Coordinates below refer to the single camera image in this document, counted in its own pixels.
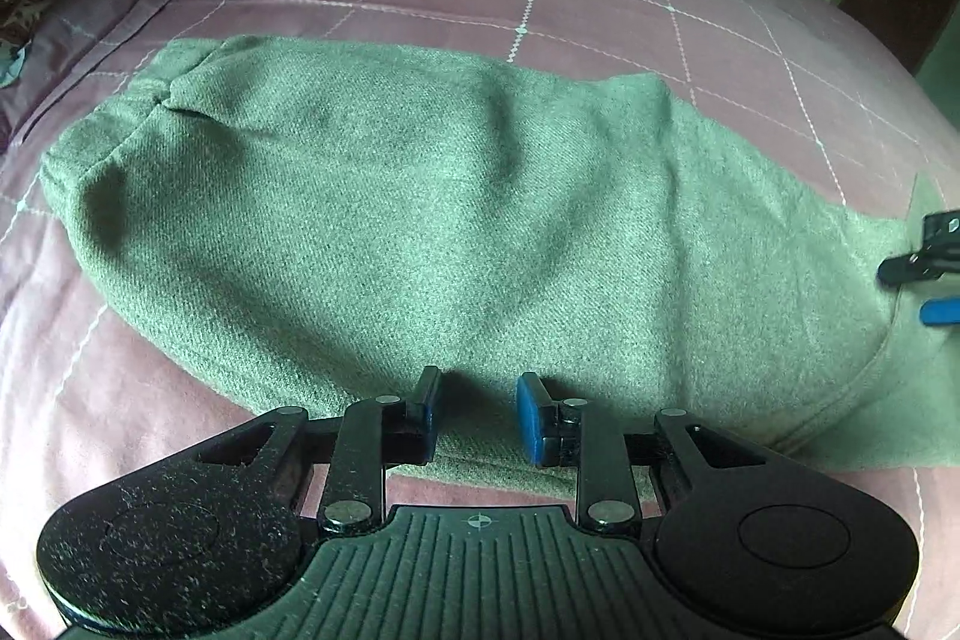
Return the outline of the pink checked bed sheet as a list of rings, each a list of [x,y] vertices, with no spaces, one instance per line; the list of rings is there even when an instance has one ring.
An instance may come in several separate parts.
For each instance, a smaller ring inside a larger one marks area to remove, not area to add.
[[[36,170],[60,130],[178,35],[331,35],[516,60],[578,78],[651,70],[828,200],[898,216],[926,174],[958,200],[958,133],[864,28],[822,0],[171,0],[2,148],[2,626],[50,638],[34,567],[80,492],[239,424],[244,411],[112,314]]]

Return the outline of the grey-green knit pants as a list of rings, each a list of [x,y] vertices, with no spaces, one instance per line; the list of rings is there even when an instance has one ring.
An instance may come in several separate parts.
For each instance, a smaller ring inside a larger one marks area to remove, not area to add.
[[[242,408],[451,370],[446,481],[550,491],[514,440],[527,370],[820,470],[957,463],[957,333],[875,279],[913,221],[823,200],[654,74],[179,39],[39,181],[107,305]]]

